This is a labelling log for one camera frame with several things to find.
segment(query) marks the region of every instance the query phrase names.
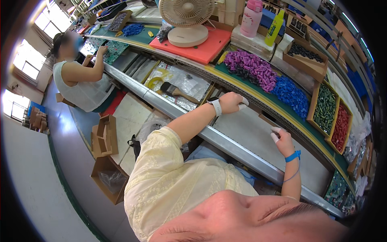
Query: paint brush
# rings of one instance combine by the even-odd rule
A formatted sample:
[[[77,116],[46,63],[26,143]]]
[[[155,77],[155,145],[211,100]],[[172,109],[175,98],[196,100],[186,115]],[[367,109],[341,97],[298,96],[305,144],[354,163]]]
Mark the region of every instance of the paint brush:
[[[160,87],[160,90],[170,96],[182,96],[183,98],[187,99],[188,101],[194,104],[199,104],[198,100],[183,93],[177,86],[174,86],[169,82],[163,83]]]

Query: blue wrist strap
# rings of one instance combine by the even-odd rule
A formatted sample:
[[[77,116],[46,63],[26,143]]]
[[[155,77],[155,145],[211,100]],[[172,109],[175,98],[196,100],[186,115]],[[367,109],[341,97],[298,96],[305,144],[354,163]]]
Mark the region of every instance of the blue wrist strap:
[[[298,157],[299,160],[301,160],[301,150],[296,150],[291,156],[288,156],[285,158],[285,162],[289,162],[294,160],[294,158]]]

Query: white watch strap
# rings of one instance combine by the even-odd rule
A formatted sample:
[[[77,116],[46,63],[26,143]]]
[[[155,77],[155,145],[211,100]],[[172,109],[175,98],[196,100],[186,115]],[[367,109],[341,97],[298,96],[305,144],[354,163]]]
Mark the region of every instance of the white watch strap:
[[[220,107],[220,103],[219,103],[219,99],[215,100],[215,101],[212,101],[210,102],[214,108],[215,108],[215,112],[216,112],[216,116],[220,116],[222,114],[222,108]]]

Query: smartwatch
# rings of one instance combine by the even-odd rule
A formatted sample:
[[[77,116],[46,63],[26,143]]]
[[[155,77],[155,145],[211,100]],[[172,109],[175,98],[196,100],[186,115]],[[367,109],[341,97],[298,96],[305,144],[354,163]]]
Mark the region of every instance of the smartwatch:
[[[217,117],[222,114],[222,108],[220,107],[220,103],[219,103],[219,98],[218,97],[209,98],[209,99],[207,99],[207,102],[214,106]]]

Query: white sleeveless top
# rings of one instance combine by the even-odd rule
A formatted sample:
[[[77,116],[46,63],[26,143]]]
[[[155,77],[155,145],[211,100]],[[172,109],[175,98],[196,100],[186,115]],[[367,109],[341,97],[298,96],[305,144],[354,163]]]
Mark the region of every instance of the white sleeveless top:
[[[102,79],[97,82],[78,82],[75,86],[66,85],[62,79],[62,66],[67,61],[54,64],[53,77],[57,88],[62,96],[86,112],[91,112],[99,107],[113,91],[112,85],[108,92],[105,92],[111,83],[109,77],[104,73]]]

